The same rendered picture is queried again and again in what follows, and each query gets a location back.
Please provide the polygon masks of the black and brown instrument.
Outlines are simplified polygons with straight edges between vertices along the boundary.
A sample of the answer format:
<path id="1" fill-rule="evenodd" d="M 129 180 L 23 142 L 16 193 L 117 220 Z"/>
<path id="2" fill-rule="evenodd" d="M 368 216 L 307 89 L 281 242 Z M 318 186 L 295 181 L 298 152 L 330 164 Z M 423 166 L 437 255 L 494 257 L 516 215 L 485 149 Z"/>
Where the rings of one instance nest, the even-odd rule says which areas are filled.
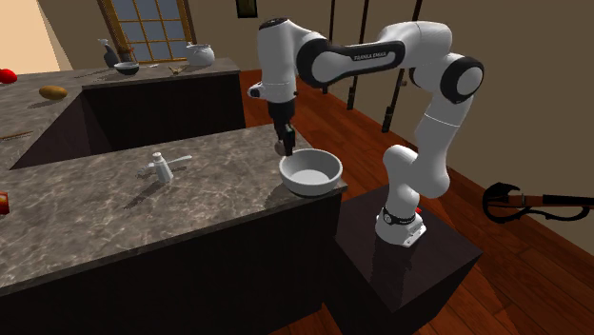
<path id="1" fill-rule="evenodd" d="M 482 197 L 482 207 L 485 216 L 494 223 L 505 224 L 519 220 L 527 214 L 538 214 L 546 220 L 560 222 L 578 221 L 586 217 L 594 209 L 594 198 L 567 195 L 510 195 L 512 190 L 520 191 L 516 186 L 498 182 L 488 187 Z M 492 207 L 518 208 L 519 211 L 508 216 L 496 216 L 491 213 Z M 569 217 L 558 216 L 549 212 L 538 210 L 538 207 L 580 207 L 582 210 Z"/>

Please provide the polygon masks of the wooden framed window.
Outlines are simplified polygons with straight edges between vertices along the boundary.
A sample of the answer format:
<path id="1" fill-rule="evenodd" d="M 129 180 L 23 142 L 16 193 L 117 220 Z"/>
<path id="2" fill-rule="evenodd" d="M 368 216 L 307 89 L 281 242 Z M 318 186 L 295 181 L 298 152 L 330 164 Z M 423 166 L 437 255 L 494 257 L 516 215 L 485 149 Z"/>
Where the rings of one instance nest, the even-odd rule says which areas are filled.
<path id="1" fill-rule="evenodd" d="M 196 42 L 188 0 L 97 0 L 122 62 L 186 60 Z"/>

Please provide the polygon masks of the dark robot stand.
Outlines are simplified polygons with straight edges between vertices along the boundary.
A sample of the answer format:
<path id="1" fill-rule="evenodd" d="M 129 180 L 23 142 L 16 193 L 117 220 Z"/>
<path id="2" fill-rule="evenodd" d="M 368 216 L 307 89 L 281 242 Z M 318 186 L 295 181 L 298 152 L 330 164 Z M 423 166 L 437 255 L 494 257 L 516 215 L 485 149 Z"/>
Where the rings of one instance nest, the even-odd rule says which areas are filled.
<path id="1" fill-rule="evenodd" d="M 386 187 L 342 203 L 326 255 L 325 304 L 343 335 L 413 335 L 446 304 L 482 251 L 437 218 L 411 247 L 377 236 Z"/>

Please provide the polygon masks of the black pole frame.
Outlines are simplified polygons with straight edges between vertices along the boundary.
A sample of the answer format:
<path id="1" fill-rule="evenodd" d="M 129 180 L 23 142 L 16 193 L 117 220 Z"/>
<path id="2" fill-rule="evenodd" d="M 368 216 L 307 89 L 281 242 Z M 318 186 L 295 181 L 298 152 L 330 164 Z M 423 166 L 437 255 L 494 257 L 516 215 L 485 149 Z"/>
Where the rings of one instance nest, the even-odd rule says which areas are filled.
<path id="1" fill-rule="evenodd" d="M 424 3 L 424 0 L 415 0 L 415 7 L 412 12 L 412 18 L 411 18 L 412 21 L 417 21 L 419 19 L 423 3 Z M 365 37 L 366 20 L 367 20 L 367 16 L 368 16 L 368 6 L 369 6 L 369 0 L 364 0 L 363 14 L 362 14 L 362 20 L 361 20 L 360 34 L 359 34 L 359 43 L 360 44 L 363 43 L 364 37 Z M 332 41 L 332 37 L 333 37 L 335 7 L 336 7 L 336 0 L 331 0 L 330 16 L 329 16 L 329 37 L 328 37 L 329 42 Z M 405 70 L 399 69 L 398 77 L 397 77 L 396 84 L 395 84 L 393 94 L 391 97 L 391 102 L 386 107 L 386 112 L 385 112 L 384 120 L 383 120 L 382 127 L 381 127 L 382 133 L 388 133 L 390 131 L 390 126 L 391 126 L 394 111 L 396 108 L 396 103 L 399 98 L 401 87 L 403 87 L 406 84 L 406 80 L 404 79 L 404 76 L 405 76 Z M 347 101 L 346 101 L 346 109 L 347 110 L 354 109 L 354 101 L 355 101 L 355 97 L 356 97 L 357 84 L 358 84 L 358 76 L 354 76 L 352 79 L 352 83 L 351 83 L 350 87 L 348 88 L 348 92 L 347 92 Z"/>

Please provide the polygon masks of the brown potato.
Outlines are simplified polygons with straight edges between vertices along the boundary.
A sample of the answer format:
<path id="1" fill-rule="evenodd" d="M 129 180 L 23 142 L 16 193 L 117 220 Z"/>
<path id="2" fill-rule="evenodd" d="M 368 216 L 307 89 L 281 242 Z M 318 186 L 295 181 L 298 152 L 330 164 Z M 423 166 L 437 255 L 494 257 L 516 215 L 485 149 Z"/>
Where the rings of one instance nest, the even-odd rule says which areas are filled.
<path id="1" fill-rule="evenodd" d="M 48 100 L 61 100 L 68 96 L 68 91 L 57 86 L 43 86 L 39 89 L 39 94 Z"/>

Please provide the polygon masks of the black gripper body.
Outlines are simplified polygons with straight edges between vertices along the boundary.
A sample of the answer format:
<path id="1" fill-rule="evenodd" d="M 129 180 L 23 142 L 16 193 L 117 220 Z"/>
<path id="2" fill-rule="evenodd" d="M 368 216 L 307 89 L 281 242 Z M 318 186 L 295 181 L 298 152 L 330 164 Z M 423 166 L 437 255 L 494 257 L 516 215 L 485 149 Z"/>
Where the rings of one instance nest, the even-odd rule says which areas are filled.
<path id="1" fill-rule="evenodd" d="M 267 112 L 273 120 L 273 125 L 278 135 L 284 135 L 290 120 L 295 113 L 295 100 L 292 99 L 284 103 L 267 103 Z"/>

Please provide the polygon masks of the white long-handled coffee pot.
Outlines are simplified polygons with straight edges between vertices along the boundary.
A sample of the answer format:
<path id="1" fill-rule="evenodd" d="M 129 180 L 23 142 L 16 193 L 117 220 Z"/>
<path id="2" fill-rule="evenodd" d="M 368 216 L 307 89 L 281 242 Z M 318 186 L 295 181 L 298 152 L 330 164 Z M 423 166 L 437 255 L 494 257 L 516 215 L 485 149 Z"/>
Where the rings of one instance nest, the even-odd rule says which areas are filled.
<path id="1" fill-rule="evenodd" d="M 153 152 L 152 153 L 152 161 L 150 163 L 147 163 L 145 166 L 141 167 L 137 171 L 137 174 L 140 175 L 145 170 L 154 168 L 158 181 L 162 184 L 166 184 L 173 179 L 172 171 L 168 165 L 171 163 L 177 163 L 177 162 L 189 160 L 191 158 L 192 158 L 191 155 L 186 155 L 186 156 L 182 156 L 182 157 L 167 161 L 162 156 L 161 152 Z"/>

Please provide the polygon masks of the dark wall picture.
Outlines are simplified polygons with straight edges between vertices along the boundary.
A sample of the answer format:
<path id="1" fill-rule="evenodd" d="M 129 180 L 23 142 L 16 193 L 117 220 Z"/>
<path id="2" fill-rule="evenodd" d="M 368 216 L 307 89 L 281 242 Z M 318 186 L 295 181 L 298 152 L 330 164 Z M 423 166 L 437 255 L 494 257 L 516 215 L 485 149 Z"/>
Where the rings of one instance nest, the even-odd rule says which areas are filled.
<path id="1" fill-rule="evenodd" d="M 258 17 L 256 0 L 235 0 L 235 5 L 238 18 Z"/>

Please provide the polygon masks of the white round pot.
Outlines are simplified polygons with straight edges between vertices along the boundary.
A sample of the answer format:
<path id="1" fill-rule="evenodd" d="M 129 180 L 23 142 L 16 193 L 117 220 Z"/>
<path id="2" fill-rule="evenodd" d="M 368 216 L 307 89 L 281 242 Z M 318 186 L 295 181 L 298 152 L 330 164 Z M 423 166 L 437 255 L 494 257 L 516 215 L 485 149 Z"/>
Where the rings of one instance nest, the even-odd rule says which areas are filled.
<path id="1" fill-rule="evenodd" d="M 215 61 L 213 49 L 209 44 L 192 44 L 186 46 L 186 58 L 188 63 L 194 67 L 207 67 Z"/>

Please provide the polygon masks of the white bowl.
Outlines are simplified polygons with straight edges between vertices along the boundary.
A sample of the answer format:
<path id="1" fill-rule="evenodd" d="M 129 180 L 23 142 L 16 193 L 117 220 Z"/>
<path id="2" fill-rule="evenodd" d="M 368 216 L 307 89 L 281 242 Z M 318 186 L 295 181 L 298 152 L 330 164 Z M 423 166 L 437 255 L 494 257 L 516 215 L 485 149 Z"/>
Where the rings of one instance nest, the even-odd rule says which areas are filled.
<path id="1" fill-rule="evenodd" d="M 301 148 L 279 162 L 283 184 L 293 193 L 315 197 L 332 191 L 343 173 L 343 164 L 334 154 L 317 149 Z"/>

